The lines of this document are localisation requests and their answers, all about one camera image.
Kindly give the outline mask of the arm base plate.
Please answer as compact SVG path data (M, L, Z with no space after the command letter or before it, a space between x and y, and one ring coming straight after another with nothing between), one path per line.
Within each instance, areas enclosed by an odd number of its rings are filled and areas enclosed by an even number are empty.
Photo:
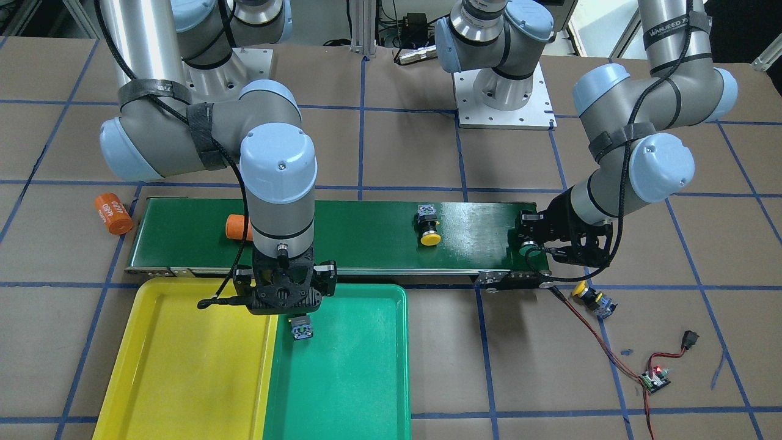
M520 81L500 77L491 68L452 76L461 128L547 130L557 126L540 64L531 77Z
M246 84L270 78L272 48L235 48L233 53L226 64L213 69L198 69L184 62L185 81L195 102L236 100Z

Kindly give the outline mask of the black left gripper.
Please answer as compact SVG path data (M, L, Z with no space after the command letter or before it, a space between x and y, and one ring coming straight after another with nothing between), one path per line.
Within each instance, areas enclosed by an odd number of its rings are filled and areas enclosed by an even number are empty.
M544 250L544 243L561 241L564 247L553 249L555 261L587 267L608 266L613 227L587 224L571 205L571 192L567 190L553 198L544 211L534 213L524 209L519 212L519 244L535 241Z

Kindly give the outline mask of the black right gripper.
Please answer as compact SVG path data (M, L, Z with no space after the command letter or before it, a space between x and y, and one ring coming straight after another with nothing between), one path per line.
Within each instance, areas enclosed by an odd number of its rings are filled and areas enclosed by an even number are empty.
M334 295L336 281L336 261L316 265L312 247L285 266L254 249L252 265L240 265L233 276L232 304L245 306L254 315L315 312L324 297Z

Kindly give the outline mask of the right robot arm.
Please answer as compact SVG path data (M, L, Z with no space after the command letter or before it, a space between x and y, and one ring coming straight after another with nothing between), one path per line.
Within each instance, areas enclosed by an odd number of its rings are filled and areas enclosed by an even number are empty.
M101 126L112 171L151 181L231 168L242 192L242 239L252 264L226 274L236 295L199 301L255 315L315 312L336 264L315 262L315 145L290 89L254 73L240 43L277 43L291 31L288 1L96 1L118 66L120 116Z

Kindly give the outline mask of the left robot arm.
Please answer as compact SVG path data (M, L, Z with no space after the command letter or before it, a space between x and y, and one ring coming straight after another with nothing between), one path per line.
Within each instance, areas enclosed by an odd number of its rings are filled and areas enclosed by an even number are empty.
M695 159L670 129L712 122L737 100L732 74L713 64L712 19L701 1L640 1L648 79L610 62L579 78L576 114L597 169L551 200L523 211L516 246L523 259L606 267L624 217L686 187ZM534 73L554 33L554 18L534 1L461 1L434 25L442 69L476 72L467 101L514 116L533 97Z

